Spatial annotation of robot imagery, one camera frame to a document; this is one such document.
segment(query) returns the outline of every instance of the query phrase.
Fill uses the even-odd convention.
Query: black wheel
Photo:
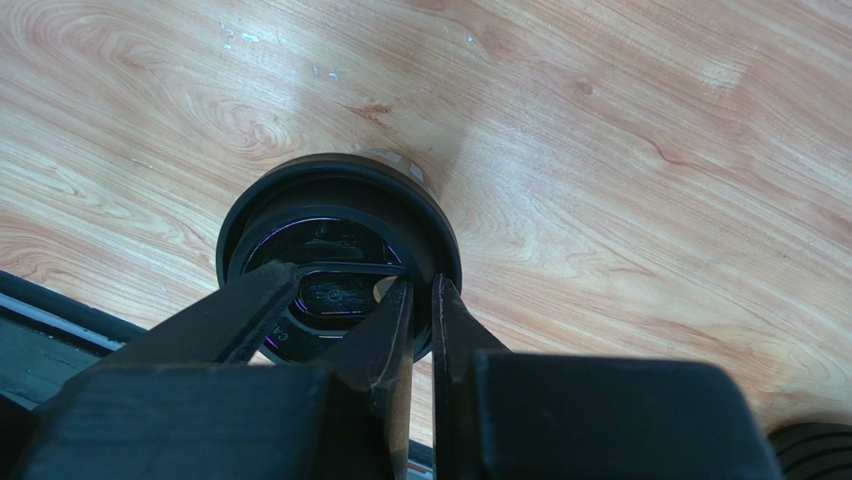
[[[280,363],[321,355],[366,318],[396,277],[414,286],[414,354],[431,349],[431,285],[461,288],[449,221],[425,173],[390,152],[287,162],[237,200],[216,247],[220,286],[266,262],[299,266],[296,300],[260,351]]]
[[[800,423],[769,434],[787,480],[852,480],[852,426]]]

